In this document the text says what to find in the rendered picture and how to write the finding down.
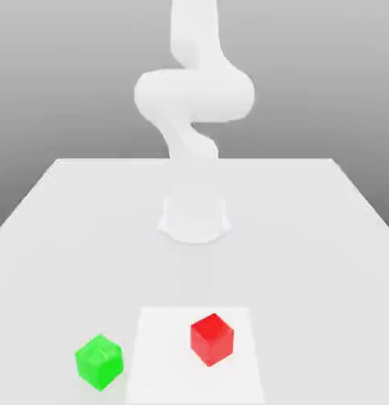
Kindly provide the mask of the small red cube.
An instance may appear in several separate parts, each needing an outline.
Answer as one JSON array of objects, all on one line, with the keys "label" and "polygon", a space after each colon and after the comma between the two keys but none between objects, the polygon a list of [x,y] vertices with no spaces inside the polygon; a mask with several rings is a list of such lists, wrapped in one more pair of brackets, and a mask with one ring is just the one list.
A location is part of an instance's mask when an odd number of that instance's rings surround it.
[{"label": "small red cube", "polygon": [[227,358],[234,350],[234,330],[216,313],[190,326],[190,347],[207,366]]}]

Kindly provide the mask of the small green cube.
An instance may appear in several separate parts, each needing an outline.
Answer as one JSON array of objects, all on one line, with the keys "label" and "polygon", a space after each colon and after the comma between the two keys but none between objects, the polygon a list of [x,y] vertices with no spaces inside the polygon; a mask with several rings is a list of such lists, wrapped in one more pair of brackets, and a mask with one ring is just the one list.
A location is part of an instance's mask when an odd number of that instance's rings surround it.
[{"label": "small green cube", "polygon": [[96,390],[104,390],[124,370],[120,345],[99,334],[90,339],[75,354],[79,377]]}]

